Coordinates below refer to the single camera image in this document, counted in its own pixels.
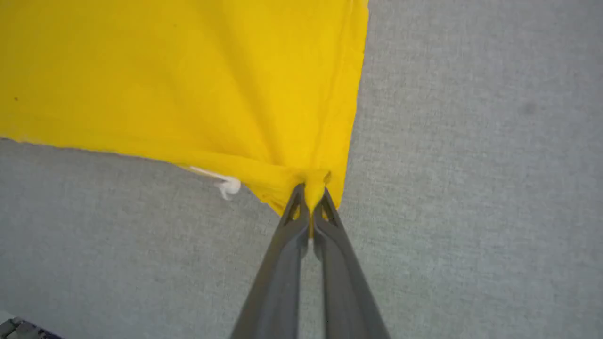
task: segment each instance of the white string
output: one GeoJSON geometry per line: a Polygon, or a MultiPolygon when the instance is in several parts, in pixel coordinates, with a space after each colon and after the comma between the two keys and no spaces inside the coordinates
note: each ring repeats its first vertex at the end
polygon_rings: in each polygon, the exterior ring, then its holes
{"type": "Polygon", "coordinates": [[[222,193],[222,198],[225,200],[232,200],[230,195],[237,194],[241,189],[241,181],[235,177],[223,176],[221,174],[206,171],[205,169],[194,166],[191,166],[190,169],[195,172],[203,173],[207,176],[221,179],[222,182],[216,182],[213,185],[220,190],[220,193],[222,193]]]}

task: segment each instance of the yellow fabric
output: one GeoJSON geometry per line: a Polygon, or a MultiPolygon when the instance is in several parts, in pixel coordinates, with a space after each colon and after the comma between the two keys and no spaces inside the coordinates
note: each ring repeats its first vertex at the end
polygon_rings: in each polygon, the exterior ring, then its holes
{"type": "Polygon", "coordinates": [[[0,0],[0,136],[339,206],[367,0],[0,0]]]}

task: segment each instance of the gray background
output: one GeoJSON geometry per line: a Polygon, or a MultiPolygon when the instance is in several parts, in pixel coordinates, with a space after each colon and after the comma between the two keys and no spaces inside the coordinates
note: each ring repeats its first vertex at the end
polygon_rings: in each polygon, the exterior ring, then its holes
{"type": "MultiPolygon", "coordinates": [[[[603,4],[370,3],[340,210],[394,338],[603,335],[603,4]]],[[[0,308],[226,338],[278,218],[149,160],[0,142],[0,308]]],[[[303,267],[301,334],[322,331],[303,267]]]]}

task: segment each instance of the yellow cloth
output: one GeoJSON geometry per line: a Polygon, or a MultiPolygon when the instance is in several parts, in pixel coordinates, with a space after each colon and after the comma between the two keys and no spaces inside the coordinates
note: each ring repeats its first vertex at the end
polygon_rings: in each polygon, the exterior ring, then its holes
{"type": "Polygon", "coordinates": [[[339,206],[367,0],[0,0],[0,137],[339,206]]]}

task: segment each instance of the black object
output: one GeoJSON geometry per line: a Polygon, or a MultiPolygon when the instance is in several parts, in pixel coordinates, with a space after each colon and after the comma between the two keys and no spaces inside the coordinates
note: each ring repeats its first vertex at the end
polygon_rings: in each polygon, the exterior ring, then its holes
{"type": "Polygon", "coordinates": [[[300,266],[308,249],[310,222],[314,252],[323,263],[325,337],[389,339],[352,245],[329,192],[314,209],[304,185],[293,190],[235,324],[231,339],[296,339],[300,266]]]}

